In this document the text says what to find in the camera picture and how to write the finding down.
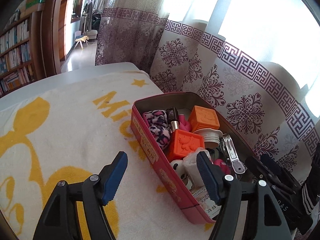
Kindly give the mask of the brown cosmetic bottle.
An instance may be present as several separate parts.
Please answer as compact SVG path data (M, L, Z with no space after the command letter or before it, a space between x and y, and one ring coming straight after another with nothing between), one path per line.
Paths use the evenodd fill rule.
M170 107L166 110L167 121L170 127L170 132L173 133L180 127L179 114L176 107Z

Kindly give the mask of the patterned purple curtain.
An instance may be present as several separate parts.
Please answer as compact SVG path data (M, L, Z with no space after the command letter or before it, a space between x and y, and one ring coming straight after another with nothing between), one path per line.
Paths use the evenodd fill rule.
M319 23L301 0L98 0L96 64L193 92L300 182L319 143Z

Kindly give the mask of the light orange embossed cube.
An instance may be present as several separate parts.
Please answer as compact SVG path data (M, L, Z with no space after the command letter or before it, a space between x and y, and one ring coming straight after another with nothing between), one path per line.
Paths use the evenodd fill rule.
M219 119L214 109L201 106L194 106L189 115L188 122L191 124L191 131L211 128L218 130L220 128Z

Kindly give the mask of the red-orange embossed cube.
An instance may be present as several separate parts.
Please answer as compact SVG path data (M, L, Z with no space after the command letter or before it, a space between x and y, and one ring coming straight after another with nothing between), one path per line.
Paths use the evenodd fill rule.
M204 138L201 135L177 129L170 139L167 160L180 160L195 152L198 148L204 148Z

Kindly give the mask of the white yellow towel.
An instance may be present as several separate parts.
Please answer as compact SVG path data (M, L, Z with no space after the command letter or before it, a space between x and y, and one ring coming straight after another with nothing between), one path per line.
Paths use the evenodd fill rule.
M208 239L191 224L132 133L131 107L160 93L141 71L112 73L47 91L1 111L1 212L32 239L58 181L81 182L119 151L128 166L104 210L116 239Z

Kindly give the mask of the white green medicine box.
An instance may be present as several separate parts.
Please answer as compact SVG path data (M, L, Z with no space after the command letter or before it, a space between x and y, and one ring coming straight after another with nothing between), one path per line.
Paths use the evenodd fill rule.
M221 206L218 206L213 200L210 199L205 186L192 189L191 194L204 209L205 213L210 217L210 219L213 219L219 214Z

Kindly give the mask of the red biscuit tin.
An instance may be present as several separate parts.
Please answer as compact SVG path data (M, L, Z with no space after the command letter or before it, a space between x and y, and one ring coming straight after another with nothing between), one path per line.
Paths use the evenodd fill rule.
M132 106L131 129L157 176L187 220L193 224L213 223L214 221L170 165L171 161L181 160L187 154L204 145L204 141L198 135L191 135L179 130L177 135L173 134L170 138L173 145L167 146L163 150L151 133L150 125L143 116L146 112L166 111L169 107L175 107L180 113L189 116L194 106L211 107L199 95L192 92L165 93L139 99Z

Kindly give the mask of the wooden bookshelf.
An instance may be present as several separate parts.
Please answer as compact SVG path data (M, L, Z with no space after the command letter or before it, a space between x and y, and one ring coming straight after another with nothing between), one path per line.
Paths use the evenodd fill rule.
M40 11L32 12L1 33L1 97L46 77L41 16Z

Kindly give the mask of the silver metal spring clamp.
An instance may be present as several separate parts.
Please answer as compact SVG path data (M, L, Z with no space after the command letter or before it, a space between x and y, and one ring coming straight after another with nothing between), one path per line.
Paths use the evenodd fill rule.
M228 134L223 134L220 138L220 149L225 156L228 166L233 170L234 174L244 174L246 167L242 161L240 161L232 138Z

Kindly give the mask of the pink knotted foam tube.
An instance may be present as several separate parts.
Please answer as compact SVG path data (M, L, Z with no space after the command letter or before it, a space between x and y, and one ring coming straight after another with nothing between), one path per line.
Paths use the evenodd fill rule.
M222 160L220 158L216 159L214 161L214 165L217 165L225 175L231 174L229 166L227 165L227 163L224 160Z

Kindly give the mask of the leopard print plush toy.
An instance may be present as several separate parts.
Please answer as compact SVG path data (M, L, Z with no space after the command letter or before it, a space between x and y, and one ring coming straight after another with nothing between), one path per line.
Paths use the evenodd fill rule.
M144 112L142 117L157 145L161 150L166 149L170 142L170 129L166 111L148 111Z

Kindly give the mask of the white red small box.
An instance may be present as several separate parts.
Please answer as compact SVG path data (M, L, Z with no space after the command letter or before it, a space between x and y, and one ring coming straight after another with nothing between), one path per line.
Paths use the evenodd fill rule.
M205 152L209 160L211 160L209 151L201 147L199 147L195 152L191 152L183 158L184 169L195 187L202 187L204 185L196 163L196 157L202 151Z

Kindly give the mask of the panda squishy toy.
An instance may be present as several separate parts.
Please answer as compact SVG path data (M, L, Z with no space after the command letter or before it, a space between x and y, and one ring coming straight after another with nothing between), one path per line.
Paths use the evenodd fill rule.
M178 177L183 181L188 190L192 189L192 182L186 172L185 166L183 165L183 160L173 160L170 162L170 166L176 172Z

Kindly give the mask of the stacked gift boxes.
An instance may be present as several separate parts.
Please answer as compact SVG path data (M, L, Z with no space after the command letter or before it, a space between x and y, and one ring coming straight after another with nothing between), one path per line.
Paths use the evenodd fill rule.
M33 12L43 11L46 0L24 0L17 8L18 19Z

